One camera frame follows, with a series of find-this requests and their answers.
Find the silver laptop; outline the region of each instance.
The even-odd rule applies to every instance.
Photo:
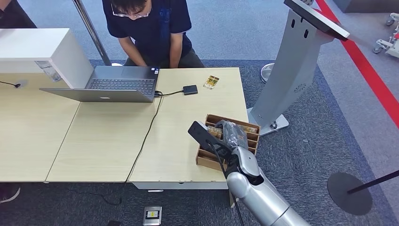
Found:
[[[97,66],[85,89],[40,88],[81,102],[152,102],[159,69],[134,66]]]

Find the metal pole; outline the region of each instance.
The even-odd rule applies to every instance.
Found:
[[[361,191],[361,190],[366,189],[366,188],[368,188],[368,187],[377,185],[377,184],[379,184],[379,183],[382,183],[382,182],[384,182],[384,181],[390,180],[390,179],[395,178],[395,177],[397,177],[397,176],[399,176],[399,170],[398,170],[398,171],[395,171],[395,172],[393,172],[393,173],[390,173],[390,174],[388,174],[388,175],[385,175],[385,176],[383,176],[383,177],[381,177],[381,178],[378,178],[378,179],[375,179],[375,180],[373,180],[373,181],[370,181],[370,182],[368,182],[368,183],[366,183],[366,184],[360,185],[359,187],[356,187],[356,188],[354,188],[354,189],[351,189],[351,190],[347,191],[347,193],[348,193],[348,194],[353,194],[353,193],[355,193],[355,192],[358,192],[358,191]]]
[[[104,64],[107,66],[111,66],[111,61],[108,58],[107,53],[105,52],[104,46],[101,44],[101,41],[98,38],[97,32],[94,29],[93,23],[91,22],[90,17],[87,14],[85,6],[83,5],[81,0],[72,0],[72,1],[75,4],[76,9],[78,10],[80,17],[82,18],[83,23],[85,24],[85,26],[91,36],[91,39],[93,40],[93,42],[98,50],[98,53],[100,54],[101,58],[103,59]]]

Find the black power adapter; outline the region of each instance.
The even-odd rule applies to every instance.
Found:
[[[197,85],[184,86],[183,93],[184,95],[197,94],[198,93]]]

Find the silver robotic arm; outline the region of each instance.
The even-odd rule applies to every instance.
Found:
[[[261,225],[309,226],[267,179],[258,166],[254,154],[236,147],[232,155],[237,155],[241,172],[228,174],[227,186],[233,196],[244,203]],[[248,177],[261,177],[263,182],[253,185]]]
[[[258,166],[255,155],[240,146],[231,149],[194,122],[188,133],[202,149],[227,160],[227,186],[263,226],[310,226],[277,191]]]

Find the laptop keyboard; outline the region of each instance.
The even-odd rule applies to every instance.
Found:
[[[154,79],[93,79],[89,89],[134,89],[152,94]]]

